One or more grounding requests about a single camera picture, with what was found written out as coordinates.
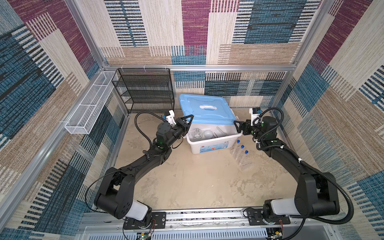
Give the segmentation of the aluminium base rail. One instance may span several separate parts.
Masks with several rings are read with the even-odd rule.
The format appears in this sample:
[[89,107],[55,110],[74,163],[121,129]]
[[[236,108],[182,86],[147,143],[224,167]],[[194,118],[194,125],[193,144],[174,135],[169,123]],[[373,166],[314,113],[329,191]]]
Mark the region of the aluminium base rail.
[[245,208],[164,210],[165,217],[156,220],[154,229],[124,230],[124,221],[106,214],[85,214],[76,231],[76,240],[272,240],[276,233],[282,239],[300,232],[296,240],[329,240],[331,228],[313,220],[284,216],[275,224],[247,219]]

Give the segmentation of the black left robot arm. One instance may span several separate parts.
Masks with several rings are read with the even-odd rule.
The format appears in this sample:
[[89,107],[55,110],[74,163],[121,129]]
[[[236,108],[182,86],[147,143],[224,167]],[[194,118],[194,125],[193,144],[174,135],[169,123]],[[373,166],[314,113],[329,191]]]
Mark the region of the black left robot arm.
[[134,203],[136,183],[169,158],[173,144],[188,133],[193,119],[193,115],[177,118],[173,126],[163,120],[157,128],[156,139],[150,141],[150,148],[143,151],[142,157],[127,166],[106,171],[94,199],[95,206],[117,219],[139,209]]

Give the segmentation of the white ceramic pestle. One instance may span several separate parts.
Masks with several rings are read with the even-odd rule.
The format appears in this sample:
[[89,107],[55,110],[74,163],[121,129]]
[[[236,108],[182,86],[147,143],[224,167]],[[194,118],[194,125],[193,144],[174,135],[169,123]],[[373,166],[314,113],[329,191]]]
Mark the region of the white ceramic pestle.
[[227,133],[225,131],[223,131],[220,127],[216,127],[216,128],[223,135],[223,137],[225,137],[227,135]]

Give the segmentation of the white ceramic mortar bowl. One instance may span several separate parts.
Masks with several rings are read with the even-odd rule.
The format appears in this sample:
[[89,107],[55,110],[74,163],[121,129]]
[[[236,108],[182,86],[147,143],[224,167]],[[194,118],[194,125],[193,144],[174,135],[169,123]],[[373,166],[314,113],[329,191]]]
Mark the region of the white ceramic mortar bowl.
[[210,131],[210,130],[204,131],[204,138],[206,140],[209,140],[209,139],[211,139],[213,137],[214,137],[214,133],[212,131]]

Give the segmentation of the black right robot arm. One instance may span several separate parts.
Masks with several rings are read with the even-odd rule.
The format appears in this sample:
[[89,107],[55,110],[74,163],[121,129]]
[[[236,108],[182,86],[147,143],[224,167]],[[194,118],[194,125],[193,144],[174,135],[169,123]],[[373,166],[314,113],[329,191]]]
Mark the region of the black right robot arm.
[[323,173],[309,165],[277,137],[278,122],[274,117],[264,117],[258,124],[251,120],[234,121],[234,125],[238,133],[251,135],[257,150],[278,162],[297,182],[292,199],[265,201],[263,217],[266,221],[274,222],[277,217],[288,215],[343,225],[353,218],[355,209],[348,193],[331,173]]

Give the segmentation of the clear glass flask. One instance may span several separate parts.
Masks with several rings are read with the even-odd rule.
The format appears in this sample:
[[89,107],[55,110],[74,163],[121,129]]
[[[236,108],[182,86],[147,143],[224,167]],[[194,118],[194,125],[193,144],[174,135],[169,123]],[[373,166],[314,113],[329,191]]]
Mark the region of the clear glass flask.
[[204,137],[204,132],[201,129],[196,128],[191,133],[191,136],[192,136],[192,140],[194,142],[201,141]]

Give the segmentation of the blue-capped test tube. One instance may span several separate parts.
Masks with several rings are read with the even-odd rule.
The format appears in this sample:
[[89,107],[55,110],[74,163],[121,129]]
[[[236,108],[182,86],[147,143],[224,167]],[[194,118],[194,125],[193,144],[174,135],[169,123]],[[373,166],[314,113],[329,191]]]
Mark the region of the blue-capped test tube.
[[235,157],[235,160],[238,162],[241,160],[242,158],[242,155],[244,154],[244,148],[245,146],[244,145],[241,145],[236,153],[236,157]]
[[249,154],[249,151],[245,150],[243,153],[241,153],[241,155],[238,158],[239,160],[238,163],[241,169],[245,169],[250,164],[248,160],[248,154]]

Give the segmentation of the blue plastic bin lid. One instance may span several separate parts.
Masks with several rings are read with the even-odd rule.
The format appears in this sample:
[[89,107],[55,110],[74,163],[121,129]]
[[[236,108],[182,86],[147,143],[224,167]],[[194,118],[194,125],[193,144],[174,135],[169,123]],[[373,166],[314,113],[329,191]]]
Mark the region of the blue plastic bin lid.
[[206,95],[179,95],[184,116],[193,115],[192,123],[208,125],[232,125],[236,116],[222,97]]

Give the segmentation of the test tube with blue cap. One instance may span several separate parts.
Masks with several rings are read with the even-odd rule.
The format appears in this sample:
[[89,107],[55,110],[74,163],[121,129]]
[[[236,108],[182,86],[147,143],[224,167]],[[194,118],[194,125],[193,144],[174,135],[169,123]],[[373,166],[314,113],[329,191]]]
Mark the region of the test tube with blue cap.
[[238,149],[239,146],[240,146],[240,140],[237,140],[234,143],[234,145],[232,146],[231,151],[230,151],[232,156],[234,156],[234,154],[235,154],[235,152],[236,152],[236,150]]

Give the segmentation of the white plastic storage bin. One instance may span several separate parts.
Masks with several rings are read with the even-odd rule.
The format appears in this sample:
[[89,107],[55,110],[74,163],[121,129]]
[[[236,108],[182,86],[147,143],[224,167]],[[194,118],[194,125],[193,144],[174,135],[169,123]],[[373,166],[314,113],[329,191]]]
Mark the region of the white plastic storage bin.
[[[225,137],[217,130],[216,127],[220,127],[223,131],[227,133]],[[204,137],[201,141],[194,142],[192,140],[191,133],[194,129],[201,129],[203,132],[206,130],[210,130],[213,133],[218,135],[218,138],[211,138],[206,140]],[[238,140],[238,138],[242,135],[238,133],[234,124],[232,125],[208,125],[208,124],[195,124],[192,123],[187,135],[186,139],[191,146],[191,151],[193,154],[202,154],[217,150],[224,150],[232,148],[234,143]]]

